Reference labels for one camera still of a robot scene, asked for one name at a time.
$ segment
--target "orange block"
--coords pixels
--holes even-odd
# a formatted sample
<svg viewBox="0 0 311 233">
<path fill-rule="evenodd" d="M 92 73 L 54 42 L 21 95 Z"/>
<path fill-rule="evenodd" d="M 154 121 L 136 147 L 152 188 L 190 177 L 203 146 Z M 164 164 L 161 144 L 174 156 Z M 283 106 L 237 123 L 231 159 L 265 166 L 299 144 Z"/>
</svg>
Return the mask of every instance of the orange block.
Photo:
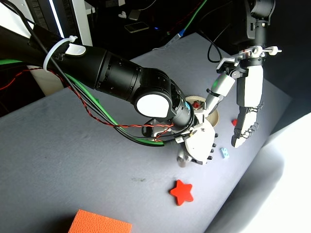
<svg viewBox="0 0 311 233">
<path fill-rule="evenodd" d="M 69 233 L 130 233 L 132 224 L 79 210 Z"/>
</svg>

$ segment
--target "gray table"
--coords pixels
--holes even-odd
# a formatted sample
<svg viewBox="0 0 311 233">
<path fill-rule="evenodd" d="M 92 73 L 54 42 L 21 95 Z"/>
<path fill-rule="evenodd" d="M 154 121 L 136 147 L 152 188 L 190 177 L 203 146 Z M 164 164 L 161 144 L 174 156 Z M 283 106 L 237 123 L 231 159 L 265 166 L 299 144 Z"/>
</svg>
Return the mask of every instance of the gray table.
<svg viewBox="0 0 311 233">
<path fill-rule="evenodd" d="M 206 59 L 208 46 L 192 34 L 133 61 L 165 71 L 186 96 L 205 97 L 217 77 L 216 65 Z M 131 104 L 93 93 L 119 123 L 146 121 Z M 133 233 L 202 233 L 290 102 L 266 80 L 263 100 L 260 128 L 234 149 L 234 88 L 218 108 L 214 159 L 186 168 L 176 162 L 177 145 L 149 148 L 123 138 L 91 119 L 68 89 L 0 118 L 0 232 L 66 232 L 75 212 L 85 209 L 130 222 Z M 221 157 L 222 147 L 228 160 Z M 177 179 L 193 185 L 193 202 L 176 206 L 168 191 Z"/>
</svg>

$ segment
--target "robotic arm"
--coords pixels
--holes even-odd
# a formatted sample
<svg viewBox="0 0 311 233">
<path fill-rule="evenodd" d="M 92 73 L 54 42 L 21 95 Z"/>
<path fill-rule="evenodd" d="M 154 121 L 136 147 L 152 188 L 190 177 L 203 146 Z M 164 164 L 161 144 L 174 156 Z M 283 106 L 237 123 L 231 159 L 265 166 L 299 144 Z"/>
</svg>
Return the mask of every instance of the robotic arm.
<svg viewBox="0 0 311 233">
<path fill-rule="evenodd" d="M 6 4 L 8 1 L 0 2 L 0 17 L 3 19 L 0 20 L 0 57 L 42 66 L 46 54 L 38 49 L 37 41 L 26 29 L 21 18 L 9 9 Z M 62 39 L 31 22 L 28 23 L 48 50 Z M 256 34 L 260 33 L 261 29 L 255 29 Z M 261 65 L 266 53 L 275 55 L 279 50 L 276 47 L 263 49 L 262 45 L 255 43 L 238 54 L 221 60 L 217 67 L 220 76 L 211 90 L 208 90 L 205 107 L 195 111 L 186 102 L 179 87 L 163 71 L 141 67 L 105 49 L 67 42 L 56 49 L 53 58 L 67 74 L 86 86 L 133 104 L 139 114 L 153 119 L 151 124 L 172 124 L 172 128 L 165 130 L 174 133 L 175 141 L 182 145 L 183 150 L 178 159 L 206 164 L 212 159 L 210 151 L 216 146 L 214 138 L 217 134 L 205 120 L 205 116 L 217 107 L 222 97 L 227 96 L 235 80 L 238 80 L 237 102 L 240 114 L 232 145 L 237 147 L 242 144 L 250 136 L 251 125 L 256 122 L 263 79 Z M 48 63 L 48 69 L 54 68 L 51 62 Z M 149 136 L 163 132 L 156 127 L 151 129 Z"/>
</svg>

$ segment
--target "red star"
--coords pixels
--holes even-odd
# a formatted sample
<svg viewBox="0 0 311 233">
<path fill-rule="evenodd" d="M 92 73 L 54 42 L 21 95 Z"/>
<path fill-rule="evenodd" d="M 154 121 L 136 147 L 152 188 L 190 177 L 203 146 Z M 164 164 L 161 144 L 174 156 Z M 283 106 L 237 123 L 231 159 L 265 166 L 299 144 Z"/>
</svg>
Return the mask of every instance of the red star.
<svg viewBox="0 0 311 233">
<path fill-rule="evenodd" d="M 190 193 L 192 184 L 184 184 L 181 180 L 176 182 L 176 188 L 170 191 L 170 194 L 176 197 L 177 205 L 182 205 L 184 201 L 193 201 L 193 197 Z"/>
</svg>

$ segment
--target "green wire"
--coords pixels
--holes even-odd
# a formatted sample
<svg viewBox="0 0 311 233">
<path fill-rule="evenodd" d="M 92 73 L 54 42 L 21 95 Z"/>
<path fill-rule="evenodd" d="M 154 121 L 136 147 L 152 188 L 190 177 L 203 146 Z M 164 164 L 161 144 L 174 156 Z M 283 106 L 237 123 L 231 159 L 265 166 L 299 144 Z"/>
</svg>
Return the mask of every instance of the green wire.
<svg viewBox="0 0 311 233">
<path fill-rule="evenodd" d="M 22 62 L 22 61 L 17 61 L 17 60 L 0 60 L 0 65 L 6 65 L 6 64 L 12 64 L 12 63 L 17 63 L 17 62 Z M 83 90 L 83 92 L 92 100 L 92 102 L 94 104 L 96 104 L 99 109 L 104 112 L 104 114 L 109 118 L 109 120 L 112 121 L 112 123 L 114 123 L 115 125 L 118 125 L 118 123 L 114 120 L 114 118 L 112 118 L 112 116 L 101 106 L 101 104 L 99 103 L 99 101 L 96 100 L 96 98 L 94 96 L 92 96 L 92 94 L 84 87 L 84 85 L 82 83 L 80 83 L 78 80 L 76 80 L 74 77 L 66 74 L 66 76 L 73 81 L 81 90 Z M 136 141 L 139 142 L 143 142 L 143 143 L 148 143 L 148 144 L 156 144 L 156 145 L 163 145 L 163 142 L 155 142 L 155 141 L 149 141 L 149 140 L 145 140 L 145 139 L 140 139 L 140 138 L 134 138 Z"/>
<path fill-rule="evenodd" d="M 196 11 L 194 12 L 193 16 L 191 17 L 189 23 L 185 26 L 184 30 L 186 30 L 190 26 L 190 24 L 192 23 L 192 21 L 196 17 L 197 13 L 201 10 L 201 8 L 204 6 L 204 4 L 206 2 L 207 2 L 207 0 L 204 0 L 204 2 L 200 5 L 200 7 L 198 9 L 196 9 Z"/>
</svg>

